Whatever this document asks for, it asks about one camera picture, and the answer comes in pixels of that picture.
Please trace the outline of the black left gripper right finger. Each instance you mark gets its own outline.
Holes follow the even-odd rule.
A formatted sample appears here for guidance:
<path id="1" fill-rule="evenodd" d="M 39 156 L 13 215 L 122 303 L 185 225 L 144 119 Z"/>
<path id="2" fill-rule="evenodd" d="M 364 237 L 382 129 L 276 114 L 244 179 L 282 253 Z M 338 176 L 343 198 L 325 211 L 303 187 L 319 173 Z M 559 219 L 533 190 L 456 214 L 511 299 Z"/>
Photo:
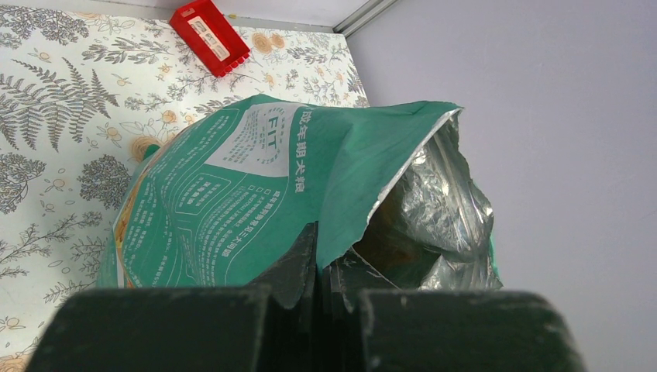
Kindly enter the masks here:
<path id="1" fill-rule="evenodd" d="M 396 288 L 353 249 L 322 271 L 325 371 L 364 370 L 360 293 Z"/>

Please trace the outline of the green dog food bag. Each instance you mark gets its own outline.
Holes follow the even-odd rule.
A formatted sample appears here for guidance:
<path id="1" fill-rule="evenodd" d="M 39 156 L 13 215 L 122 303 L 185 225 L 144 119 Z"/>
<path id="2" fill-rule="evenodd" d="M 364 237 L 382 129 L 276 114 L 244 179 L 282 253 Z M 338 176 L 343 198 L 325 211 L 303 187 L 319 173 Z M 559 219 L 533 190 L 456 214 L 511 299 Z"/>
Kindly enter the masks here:
<path id="1" fill-rule="evenodd" d="M 398 288 L 498 289 L 494 211 L 459 152 L 461 111 L 255 95 L 166 143 L 137 141 L 97 285 L 243 285 L 316 223 L 319 268 L 354 250 Z"/>

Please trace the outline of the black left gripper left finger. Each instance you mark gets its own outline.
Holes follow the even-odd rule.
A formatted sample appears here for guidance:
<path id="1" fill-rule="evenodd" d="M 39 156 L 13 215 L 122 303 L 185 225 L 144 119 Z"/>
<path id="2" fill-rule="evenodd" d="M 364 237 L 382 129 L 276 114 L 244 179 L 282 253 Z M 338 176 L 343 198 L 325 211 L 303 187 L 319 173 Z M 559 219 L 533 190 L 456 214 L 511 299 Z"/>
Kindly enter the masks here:
<path id="1" fill-rule="evenodd" d="M 291 248 L 247 284 L 264 299 L 255 327 L 255 371 L 312 370 L 317 237 L 318 223 L 305 225 Z"/>

